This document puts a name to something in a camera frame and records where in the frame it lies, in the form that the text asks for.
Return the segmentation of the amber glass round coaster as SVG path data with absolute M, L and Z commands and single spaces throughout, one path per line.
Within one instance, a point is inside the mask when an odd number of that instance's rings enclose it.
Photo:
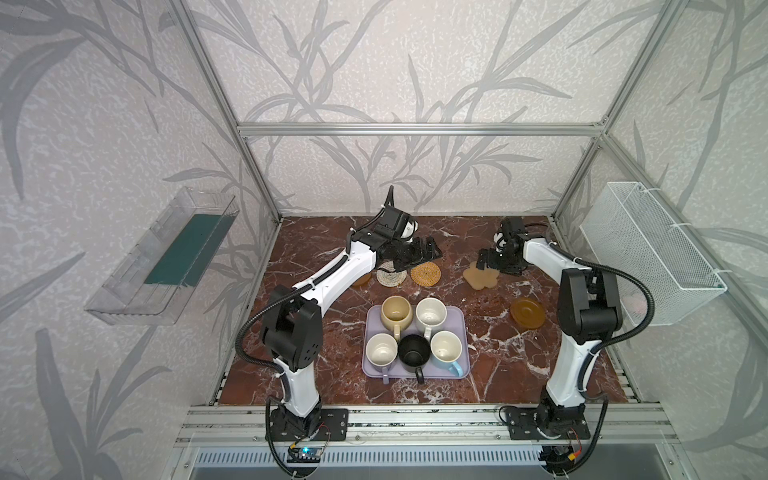
M 372 277 L 372 274 L 371 273 L 367 273 L 367 274 L 363 275 L 362 277 L 360 277 L 358 280 L 356 280 L 353 283 L 353 286 L 354 287 L 364 286 L 364 285 L 366 285 L 370 281 L 371 277 Z

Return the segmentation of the cork flower coaster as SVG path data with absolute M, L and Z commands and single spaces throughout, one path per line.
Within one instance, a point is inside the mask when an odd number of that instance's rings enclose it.
M 479 269 L 475 262 L 462 272 L 462 277 L 476 291 L 493 289 L 498 285 L 500 272 L 492 268 Z

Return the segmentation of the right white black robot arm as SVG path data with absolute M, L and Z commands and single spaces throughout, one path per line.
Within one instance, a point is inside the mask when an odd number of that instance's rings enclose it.
M 561 250 L 543 234 L 530 233 L 520 217 L 506 217 L 494 235 L 495 246 L 479 251 L 477 268 L 519 275 L 535 266 L 559 285 L 556 319 L 562 333 L 555 369 L 535 407 L 505 406 L 499 410 L 510 437 L 560 439 L 570 432 L 587 436 L 586 403 L 608 403 L 607 395 L 588 395 L 588 382 L 605 348 L 633 338 L 647 328 L 656 304 L 650 289 L 624 271 L 590 262 Z M 618 280 L 634 285 L 645 308 L 639 325 L 621 335 L 622 301 Z

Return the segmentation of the white woven round coaster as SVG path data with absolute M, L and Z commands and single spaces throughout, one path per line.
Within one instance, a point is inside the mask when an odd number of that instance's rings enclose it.
M 376 270 L 376 278 L 380 285 L 387 288 L 400 286 L 406 280 L 406 271 L 396 271 L 393 261 L 386 261 Z

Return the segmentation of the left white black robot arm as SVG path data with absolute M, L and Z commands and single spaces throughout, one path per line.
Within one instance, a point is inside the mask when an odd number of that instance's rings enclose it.
M 239 329 L 237 356 L 273 370 L 281 381 L 282 418 L 305 431 L 320 422 L 322 401 L 314 364 L 323 346 L 323 318 L 333 303 L 364 275 L 392 262 L 404 272 L 443 256 L 436 240 L 417 236 L 419 224 L 390 201 L 361 226 L 350 229 L 340 253 L 292 287 L 279 285 L 268 303 Z

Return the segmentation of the white speckled mug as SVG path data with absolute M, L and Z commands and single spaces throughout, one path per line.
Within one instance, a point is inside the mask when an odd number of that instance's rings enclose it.
M 447 307 L 441 300 L 434 297 L 425 298 L 417 304 L 415 309 L 416 328 L 427 341 L 430 341 L 444 328 L 447 314 Z

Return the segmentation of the beige ceramic mug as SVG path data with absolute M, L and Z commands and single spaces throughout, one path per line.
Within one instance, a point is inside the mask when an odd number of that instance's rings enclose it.
M 413 321 L 412 305 L 403 296 L 390 296 L 381 305 L 380 320 L 396 341 L 400 342 Z

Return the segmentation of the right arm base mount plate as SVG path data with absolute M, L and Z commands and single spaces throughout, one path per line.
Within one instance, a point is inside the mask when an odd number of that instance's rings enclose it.
M 511 440 L 589 440 L 592 434 L 584 410 L 584 406 L 506 405 L 500 408 L 499 417 Z

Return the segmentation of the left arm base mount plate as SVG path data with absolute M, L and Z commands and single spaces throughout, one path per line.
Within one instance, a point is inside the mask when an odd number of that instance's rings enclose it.
M 346 440 L 348 427 L 348 409 L 315 408 L 308 417 L 299 417 L 279 405 L 270 412 L 266 437 L 278 442 L 301 439 L 341 442 Z

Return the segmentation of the brown rattan round coaster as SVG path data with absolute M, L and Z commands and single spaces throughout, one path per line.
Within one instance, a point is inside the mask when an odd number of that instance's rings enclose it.
M 413 267 L 410 276 L 421 287 L 433 287 L 441 280 L 442 272 L 436 263 L 425 262 Z

